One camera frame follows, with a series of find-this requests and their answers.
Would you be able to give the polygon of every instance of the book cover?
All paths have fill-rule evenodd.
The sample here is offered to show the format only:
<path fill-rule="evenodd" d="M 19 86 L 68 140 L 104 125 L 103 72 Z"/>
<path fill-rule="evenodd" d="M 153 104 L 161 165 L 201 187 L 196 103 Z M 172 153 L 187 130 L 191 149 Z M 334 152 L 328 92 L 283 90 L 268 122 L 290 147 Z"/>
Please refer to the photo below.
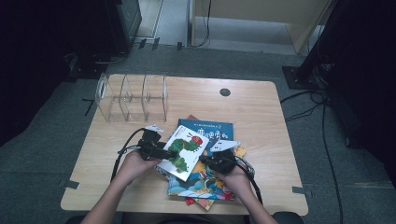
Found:
<path fill-rule="evenodd" d="M 163 160 L 158 167 L 166 172 L 186 181 L 202 155 L 209 139 L 197 132 L 179 125 L 169 138 L 164 149 L 177 151 L 177 157 L 170 160 Z"/>
<path fill-rule="evenodd" d="M 218 140 L 233 140 L 233 124 L 228 122 L 180 119 L 178 125 L 187 127 L 198 134 L 208 138 L 208 144 L 203 152 L 211 156 L 212 148 Z M 214 175 L 210 168 L 198 161 L 186 181 L 179 181 L 174 176 L 169 176 L 168 195 L 183 197 L 233 200 L 234 195 L 228 190 L 224 182 Z"/>

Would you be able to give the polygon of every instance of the blue book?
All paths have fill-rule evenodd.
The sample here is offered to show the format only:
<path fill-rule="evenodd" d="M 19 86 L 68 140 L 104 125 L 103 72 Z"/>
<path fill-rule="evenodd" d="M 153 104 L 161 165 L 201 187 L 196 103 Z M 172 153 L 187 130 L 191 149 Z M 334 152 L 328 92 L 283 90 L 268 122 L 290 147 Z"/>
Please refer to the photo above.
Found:
<path fill-rule="evenodd" d="M 203 155 L 206 156 L 212 155 L 210 148 L 218 140 L 233 141 L 233 124 L 229 122 L 180 119 L 178 125 L 183 125 L 209 139 L 203 152 Z M 212 200 L 233 200 L 235 198 L 224 182 L 214 176 L 214 172 L 200 161 L 195 165 L 185 182 L 175 176 L 169 176 L 168 195 Z"/>

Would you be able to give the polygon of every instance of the forearm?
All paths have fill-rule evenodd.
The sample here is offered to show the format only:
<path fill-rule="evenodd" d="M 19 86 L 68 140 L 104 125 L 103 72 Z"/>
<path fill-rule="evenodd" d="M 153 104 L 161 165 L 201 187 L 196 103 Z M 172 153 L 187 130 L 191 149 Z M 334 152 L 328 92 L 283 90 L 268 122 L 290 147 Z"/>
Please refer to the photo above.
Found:
<path fill-rule="evenodd" d="M 81 223 L 111 223 L 116 213 L 117 206 L 120 202 L 122 193 L 125 191 L 125 187 L 113 180 L 108 186 L 107 190 L 93 207 L 90 213 L 85 216 Z"/>
<path fill-rule="evenodd" d="M 277 223 L 271 214 L 262 206 L 252 191 L 244 192 L 242 195 L 238 195 L 238 197 L 257 224 Z"/>

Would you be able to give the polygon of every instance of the gray carpet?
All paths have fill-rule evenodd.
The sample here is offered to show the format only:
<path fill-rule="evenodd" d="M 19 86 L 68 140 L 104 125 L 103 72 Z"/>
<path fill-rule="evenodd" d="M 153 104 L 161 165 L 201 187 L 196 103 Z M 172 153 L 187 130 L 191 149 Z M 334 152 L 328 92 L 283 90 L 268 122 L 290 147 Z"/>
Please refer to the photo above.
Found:
<path fill-rule="evenodd" d="M 215 49 L 151 45 L 134 47 L 109 74 L 165 73 L 168 76 L 269 80 L 279 98 L 289 90 L 281 66 L 298 66 L 304 57 Z M 60 206 L 62 179 L 71 175 L 92 121 L 96 80 L 62 83 L 36 114 L 29 128 L 0 148 L 0 223 L 65 223 L 83 212 Z M 285 118 L 312 106 L 309 95 L 282 104 Z M 287 122 L 309 213 L 305 223 L 339 223 L 332 172 L 321 135 L 322 107 L 309 117 Z M 330 107 L 325 116 L 326 140 L 340 185 L 344 223 L 393 223 L 396 194 L 382 163 L 364 149 L 346 148 L 343 131 Z M 120 215 L 114 223 L 120 223 Z"/>

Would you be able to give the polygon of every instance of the children's book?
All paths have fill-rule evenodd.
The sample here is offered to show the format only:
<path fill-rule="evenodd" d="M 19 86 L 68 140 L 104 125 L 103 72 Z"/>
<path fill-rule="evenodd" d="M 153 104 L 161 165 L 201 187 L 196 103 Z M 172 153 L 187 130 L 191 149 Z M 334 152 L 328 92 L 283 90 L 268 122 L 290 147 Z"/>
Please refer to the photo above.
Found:
<path fill-rule="evenodd" d="M 178 125 L 187 127 L 198 134 L 208 138 L 204 155 L 211 156 L 212 148 L 218 140 L 233 140 L 233 124 L 228 122 L 180 119 Z M 183 197 L 233 200 L 234 195 L 228 190 L 224 182 L 214 175 L 208 166 L 198 161 L 186 181 L 180 181 L 174 176 L 169 176 L 168 195 Z"/>
<path fill-rule="evenodd" d="M 179 125 L 164 147 L 166 150 L 176 151 L 177 157 L 163 160 L 158 166 L 171 174 L 173 178 L 187 181 L 208 142 L 207 137 Z"/>

